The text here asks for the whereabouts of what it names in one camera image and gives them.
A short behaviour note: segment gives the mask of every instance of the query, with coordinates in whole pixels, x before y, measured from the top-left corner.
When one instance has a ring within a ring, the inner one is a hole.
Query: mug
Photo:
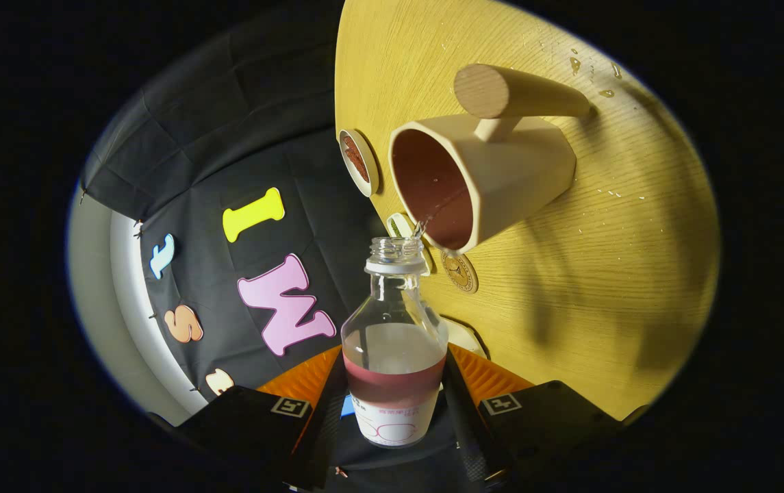
[[[574,88],[536,75],[469,65],[455,76],[469,114],[392,131],[392,181],[429,243],[451,256],[538,212],[567,190],[577,162],[563,132],[537,115],[585,116]]]

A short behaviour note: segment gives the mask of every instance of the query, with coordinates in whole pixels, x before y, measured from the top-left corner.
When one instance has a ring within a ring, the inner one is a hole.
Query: letter w
[[[276,311],[261,333],[264,343],[276,356],[284,355],[286,347],[301,340],[320,334],[327,337],[336,334],[334,322],[321,310],[313,315],[312,320],[298,325],[316,304],[316,297],[308,294],[285,296],[282,293],[289,290],[306,290],[308,286],[307,271],[304,270],[301,259],[293,253],[286,256],[282,265],[254,279],[240,279],[236,284],[239,296],[246,306]]]

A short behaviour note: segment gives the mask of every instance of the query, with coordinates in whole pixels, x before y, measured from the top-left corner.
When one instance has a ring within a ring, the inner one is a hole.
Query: clear plastic bottle
[[[425,436],[438,401],[446,325],[420,298],[419,238],[373,238],[370,296],[342,325],[342,352],[358,427],[376,446]]]

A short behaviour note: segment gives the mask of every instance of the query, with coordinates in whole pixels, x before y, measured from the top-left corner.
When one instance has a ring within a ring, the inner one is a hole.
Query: wooden table
[[[423,297],[474,327],[493,362],[532,383],[565,381],[624,418],[679,371],[711,308],[720,229],[705,169],[673,116],[624,66],[536,16],[489,0],[348,0],[336,47],[336,127],[360,130],[372,146],[381,175],[372,202],[383,220],[404,212],[389,133],[464,113],[453,78],[477,62],[569,84],[597,112],[546,118],[577,154],[575,181],[539,214],[467,253],[479,290],[458,290],[430,249],[439,269],[423,278]]]

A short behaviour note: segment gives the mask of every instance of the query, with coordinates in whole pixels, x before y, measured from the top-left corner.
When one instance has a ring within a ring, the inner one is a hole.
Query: round coaster
[[[474,271],[474,266],[470,265],[468,257],[464,255],[451,257],[441,252],[441,263],[455,287],[466,293],[477,292],[477,272]]]

